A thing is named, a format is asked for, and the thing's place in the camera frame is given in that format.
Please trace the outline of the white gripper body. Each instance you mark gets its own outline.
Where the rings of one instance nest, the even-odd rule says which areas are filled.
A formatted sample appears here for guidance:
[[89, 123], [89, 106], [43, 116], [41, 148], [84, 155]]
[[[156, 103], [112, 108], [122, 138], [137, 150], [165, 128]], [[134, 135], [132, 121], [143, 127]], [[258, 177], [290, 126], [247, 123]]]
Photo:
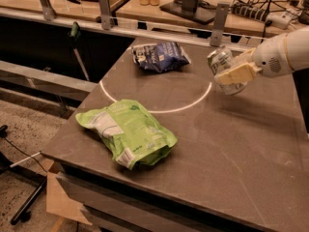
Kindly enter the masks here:
[[294, 70], [289, 63], [287, 34], [269, 38], [256, 47], [252, 54], [253, 62], [259, 67], [260, 74], [277, 77], [291, 74]]

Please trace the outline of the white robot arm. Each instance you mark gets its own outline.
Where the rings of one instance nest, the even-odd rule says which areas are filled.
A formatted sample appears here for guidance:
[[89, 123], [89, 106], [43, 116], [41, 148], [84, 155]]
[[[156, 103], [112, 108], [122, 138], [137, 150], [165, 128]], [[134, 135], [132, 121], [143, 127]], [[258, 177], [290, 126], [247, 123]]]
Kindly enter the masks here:
[[278, 77], [309, 68], [309, 27], [267, 39], [234, 58], [232, 66], [217, 73], [221, 85], [253, 80], [258, 74]]

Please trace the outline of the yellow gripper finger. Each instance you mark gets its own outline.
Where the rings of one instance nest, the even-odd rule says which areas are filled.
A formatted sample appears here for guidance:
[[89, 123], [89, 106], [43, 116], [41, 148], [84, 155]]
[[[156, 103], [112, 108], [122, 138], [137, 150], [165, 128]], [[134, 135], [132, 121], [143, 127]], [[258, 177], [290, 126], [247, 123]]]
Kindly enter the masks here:
[[234, 58], [234, 64], [240, 65], [243, 63], [251, 63], [253, 61], [253, 53], [255, 52], [256, 48], [248, 49], [244, 52], [242, 52], [240, 55], [236, 56]]
[[244, 83], [253, 80], [261, 70], [254, 63], [243, 63], [217, 73], [214, 80], [220, 85]]

